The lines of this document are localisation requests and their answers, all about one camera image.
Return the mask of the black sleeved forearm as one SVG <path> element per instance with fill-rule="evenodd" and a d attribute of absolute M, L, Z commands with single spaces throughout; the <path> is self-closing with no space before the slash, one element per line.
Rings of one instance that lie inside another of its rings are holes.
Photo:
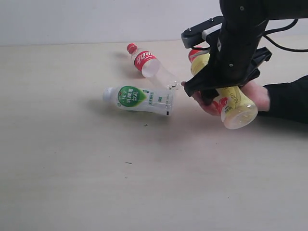
<path fill-rule="evenodd" d="M 268 84 L 269 110 L 259 116 L 308 123 L 308 77 L 288 83 Z"/>

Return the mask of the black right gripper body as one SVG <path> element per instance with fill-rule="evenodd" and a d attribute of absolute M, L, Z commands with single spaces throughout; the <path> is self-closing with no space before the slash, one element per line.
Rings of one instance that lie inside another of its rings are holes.
<path fill-rule="evenodd" d="M 243 81 L 250 61 L 268 24 L 264 14 L 236 14 L 224 17 L 217 42 L 210 46 L 206 67 L 217 68 L 233 79 Z"/>

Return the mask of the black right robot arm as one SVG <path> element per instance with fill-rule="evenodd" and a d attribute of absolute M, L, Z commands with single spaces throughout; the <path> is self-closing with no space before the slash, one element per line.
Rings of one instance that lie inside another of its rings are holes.
<path fill-rule="evenodd" d="M 306 0 L 221 0 L 221 16 L 186 29 L 181 34 L 185 48 L 207 42 L 208 64 L 187 81 L 188 96 L 201 91 L 215 98 L 216 90 L 242 86 L 260 75 L 259 66 L 272 53 L 259 48 L 270 20 L 301 19 L 308 16 Z"/>

